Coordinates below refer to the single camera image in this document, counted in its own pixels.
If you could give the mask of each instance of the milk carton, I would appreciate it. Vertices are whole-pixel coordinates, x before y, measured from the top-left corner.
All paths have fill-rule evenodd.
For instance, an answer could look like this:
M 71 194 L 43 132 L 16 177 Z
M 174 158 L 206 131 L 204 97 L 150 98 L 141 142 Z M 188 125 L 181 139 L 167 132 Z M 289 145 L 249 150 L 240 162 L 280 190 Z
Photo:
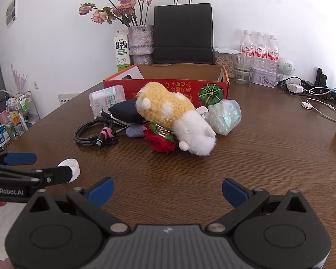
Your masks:
M 131 63 L 128 50 L 128 30 L 116 31 L 115 36 L 115 48 L 116 48 L 116 60 L 117 60 L 117 69 L 122 71 L 125 68 L 128 68 Z

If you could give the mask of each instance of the white wall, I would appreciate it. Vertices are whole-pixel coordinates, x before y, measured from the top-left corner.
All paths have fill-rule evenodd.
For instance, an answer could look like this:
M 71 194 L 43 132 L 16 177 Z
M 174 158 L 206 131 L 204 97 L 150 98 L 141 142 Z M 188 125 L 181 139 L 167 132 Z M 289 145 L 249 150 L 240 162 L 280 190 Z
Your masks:
M 41 115 L 59 106 L 57 94 L 82 92 L 116 71 L 112 41 L 114 32 L 123 26 L 116 21 L 112 26 L 97 25 L 77 13 L 79 2 L 105 6 L 105 0 L 18 0 L 18 20 L 6 29 L 4 13 L 10 1 L 0 0 L 4 81 L 8 89 L 16 90 L 10 64 L 28 74 L 26 88 L 34 92 Z M 193 2 L 211 2 L 215 46 L 237 48 L 244 29 L 274 34 L 281 56 L 295 64 L 294 75 L 313 82 L 316 67 L 321 67 L 327 84 L 336 86 L 336 0 Z M 153 5 L 172 3 L 154 0 Z M 151 9 L 149 23 L 153 17 Z M 33 80 L 38 80 L 38 90 Z

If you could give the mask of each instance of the wooden table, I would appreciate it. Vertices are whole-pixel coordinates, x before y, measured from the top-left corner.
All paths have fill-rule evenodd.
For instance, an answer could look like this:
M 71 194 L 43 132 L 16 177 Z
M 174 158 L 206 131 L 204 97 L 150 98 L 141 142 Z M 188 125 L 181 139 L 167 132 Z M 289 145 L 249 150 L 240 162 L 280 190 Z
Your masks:
M 9 147 L 15 152 L 35 152 L 35 168 L 56 166 L 67 158 L 78 160 L 79 178 L 51 187 L 51 192 L 87 188 L 111 176 L 115 194 L 104 209 L 130 226 L 205 226 L 232 208 L 221 194 L 226 177 L 271 194 L 284 195 L 297 188 L 330 234 L 332 250 L 325 267 L 336 269 L 336 123 L 301 107 L 299 96 L 231 83 L 228 97 L 239 103 L 243 118 L 228 136 L 218 135 L 211 156 L 179 149 L 157 153 L 146 140 L 125 135 L 113 147 L 76 145 L 75 130 L 93 117 L 88 95 L 102 88 L 98 84 L 56 109 Z M 319 108 L 334 116 L 327 107 Z

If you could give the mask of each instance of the green pumpkin illustration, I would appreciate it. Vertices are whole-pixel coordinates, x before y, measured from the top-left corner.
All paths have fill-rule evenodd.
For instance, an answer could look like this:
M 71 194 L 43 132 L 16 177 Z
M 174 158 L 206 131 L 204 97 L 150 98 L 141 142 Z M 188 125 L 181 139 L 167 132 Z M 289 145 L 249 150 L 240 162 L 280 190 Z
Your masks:
M 199 100 L 206 106 L 219 103 L 224 96 L 224 90 L 215 83 L 204 85 L 199 91 Z

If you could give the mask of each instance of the vase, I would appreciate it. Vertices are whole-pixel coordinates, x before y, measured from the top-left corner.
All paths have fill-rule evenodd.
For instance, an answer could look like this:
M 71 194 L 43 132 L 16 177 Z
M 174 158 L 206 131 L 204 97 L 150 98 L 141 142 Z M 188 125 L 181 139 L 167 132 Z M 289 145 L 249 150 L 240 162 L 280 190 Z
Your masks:
M 153 25 L 138 25 L 128 28 L 129 54 L 134 64 L 151 64 L 154 51 Z

